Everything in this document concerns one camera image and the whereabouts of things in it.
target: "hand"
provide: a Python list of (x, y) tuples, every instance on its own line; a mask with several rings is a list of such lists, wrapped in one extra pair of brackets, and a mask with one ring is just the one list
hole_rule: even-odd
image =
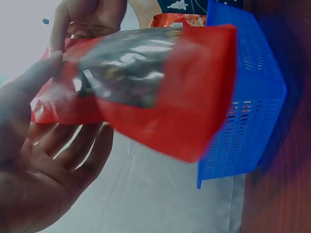
[[(97, 178), (109, 157), (109, 125), (84, 125), (53, 159), (77, 126), (30, 124), (31, 100), (61, 63), (62, 53), (57, 52), (0, 88), (1, 233), (33, 233), (52, 225)], [(89, 157), (78, 167), (94, 140)]]
[(55, 11), (51, 52), (64, 50), (65, 37), (95, 38), (120, 30), (127, 0), (63, 0)]

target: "snack bag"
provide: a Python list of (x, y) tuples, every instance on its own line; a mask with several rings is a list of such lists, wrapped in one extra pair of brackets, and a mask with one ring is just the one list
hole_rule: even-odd
[(206, 19), (206, 15), (163, 13), (153, 17), (150, 27), (203, 27), (206, 25)]
[(60, 77), (32, 101), (32, 121), (107, 121), (154, 150), (195, 162), (225, 119), (236, 56), (233, 26), (70, 40)]

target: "wooden table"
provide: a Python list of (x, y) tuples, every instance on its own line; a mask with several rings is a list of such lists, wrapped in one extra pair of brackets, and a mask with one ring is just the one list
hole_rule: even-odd
[(251, 0), (288, 86), (259, 169), (247, 175), (241, 233), (311, 233), (311, 0)]

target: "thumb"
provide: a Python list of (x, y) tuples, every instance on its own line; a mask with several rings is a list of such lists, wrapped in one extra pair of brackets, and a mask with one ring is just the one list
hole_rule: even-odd
[(3, 92), (22, 92), (28, 100), (32, 100), (41, 87), (60, 71), (63, 61), (62, 51), (32, 65), (25, 73), (12, 82), (0, 88), (0, 98)]
[(62, 52), (57, 52), (0, 88), (0, 163), (19, 155), (29, 130), (30, 102), (61, 65)]

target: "blue plastic basket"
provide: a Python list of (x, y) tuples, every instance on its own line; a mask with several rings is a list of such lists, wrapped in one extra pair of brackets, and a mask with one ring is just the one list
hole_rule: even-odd
[(209, 0), (207, 25), (221, 24), (238, 28), (238, 76), (226, 122), (198, 164), (197, 188), (202, 180), (255, 169), (286, 96), (286, 85), (255, 17)]

